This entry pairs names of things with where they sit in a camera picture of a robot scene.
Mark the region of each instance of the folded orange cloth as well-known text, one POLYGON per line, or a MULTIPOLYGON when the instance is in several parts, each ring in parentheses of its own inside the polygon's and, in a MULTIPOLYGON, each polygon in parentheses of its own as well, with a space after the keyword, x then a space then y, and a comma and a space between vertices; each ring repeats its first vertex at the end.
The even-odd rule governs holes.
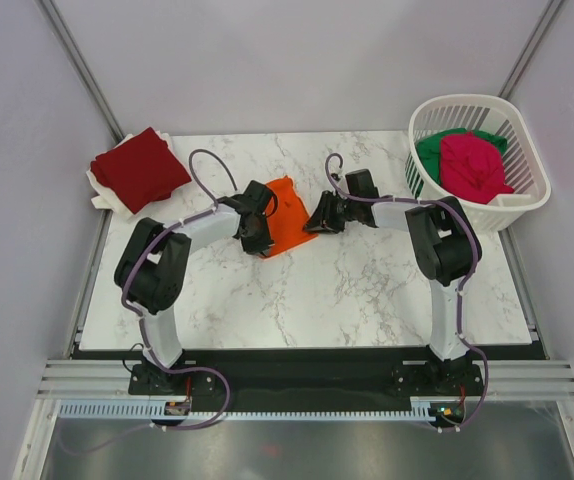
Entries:
POLYGON ((309 220, 309 214, 303 205, 296 191, 294 190, 294 181, 289 177, 283 177, 272 180, 267 184, 278 197, 278 208, 274 210, 274 202, 269 202, 266 214, 269 226, 269 234, 274 240, 274 246, 271 248, 268 257, 273 257, 294 248, 301 243, 308 242, 318 235, 315 233, 303 232, 303 226, 309 220))

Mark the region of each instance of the red cloth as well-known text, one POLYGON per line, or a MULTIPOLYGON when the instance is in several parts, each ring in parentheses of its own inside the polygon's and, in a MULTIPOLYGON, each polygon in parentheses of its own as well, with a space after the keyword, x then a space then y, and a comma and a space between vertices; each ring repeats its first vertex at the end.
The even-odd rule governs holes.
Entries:
POLYGON ((447 135, 440 141, 440 181, 459 198, 489 203, 499 193, 514 193, 505 185, 500 152, 472 132, 447 135))
POLYGON ((191 177, 153 128, 130 138, 91 162, 91 172, 111 188, 132 213, 171 196, 191 177))

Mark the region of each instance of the table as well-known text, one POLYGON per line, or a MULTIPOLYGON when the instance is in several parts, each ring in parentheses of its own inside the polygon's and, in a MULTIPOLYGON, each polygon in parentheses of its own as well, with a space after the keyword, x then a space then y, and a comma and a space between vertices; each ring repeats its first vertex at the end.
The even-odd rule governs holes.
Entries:
MULTIPOLYGON (((345 158, 344 172, 371 170, 382 194, 409 196, 404 132, 341 132, 173 137, 186 165, 189 153, 220 155, 242 191, 250 180, 289 175, 311 214, 330 189, 324 160, 345 158)), ((207 155, 196 171, 217 195, 233 193, 207 155)), ((81 350, 126 350, 140 341, 134 314, 120 305, 113 272, 135 223, 145 216, 171 222, 208 207, 195 182, 130 221, 113 216, 80 341, 81 350)), ((467 337, 478 344, 527 344, 531 337, 497 234, 479 235, 483 260, 468 294, 467 337)), ((416 266, 409 235, 348 224, 262 260, 240 242, 219 240, 190 257, 175 304, 184 348, 285 348, 425 345, 431 334, 429 283, 416 266)))

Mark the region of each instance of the white laundry basket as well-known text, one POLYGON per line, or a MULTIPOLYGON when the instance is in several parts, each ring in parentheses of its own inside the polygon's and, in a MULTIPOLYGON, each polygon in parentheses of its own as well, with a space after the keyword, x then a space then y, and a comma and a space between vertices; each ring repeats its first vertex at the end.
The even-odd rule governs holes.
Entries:
POLYGON ((451 128, 483 130, 507 139, 503 165, 506 183, 514 193, 497 195, 487 205, 460 199, 477 232, 502 230, 549 199, 551 185, 522 115, 511 103, 489 95, 446 95, 416 109, 409 122, 410 153, 405 165, 407 185, 416 197, 437 200, 451 195, 429 176, 416 152, 419 140, 451 128))

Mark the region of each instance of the table surface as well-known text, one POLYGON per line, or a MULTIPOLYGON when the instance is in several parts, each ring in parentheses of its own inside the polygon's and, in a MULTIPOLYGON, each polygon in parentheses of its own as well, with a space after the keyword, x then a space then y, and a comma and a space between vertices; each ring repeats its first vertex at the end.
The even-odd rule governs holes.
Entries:
MULTIPOLYGON (((343 155, 344 172, 369 168, 381 194, 409 196, 404 132, 191 136, 173 143, 185 165, 196 148, 220 155, 240 190, 250 180, 290 176, 310 214, 330 189, 324 173, 330 152, 343 155)), ((233 192, 214 159, 198 155, 195 163, 217 195, 233 192)), ((145 216, 171 222, 209 204, 192 182, 129 221, 112 217, 81 350, 126 350, 140 341, 136 318, 120 305, 113 283, 135 223, 145 216)), ((479 344, 530 343, 500 239, 479 237, 483 260, 467 295, 467 337, 479 344)), ((431 335, 429 283, 409 235, 355 223, 266 260, 246 255, 234 239, 199 250, 190 257, 175 315, 184 348, 418 346, 431 335)))

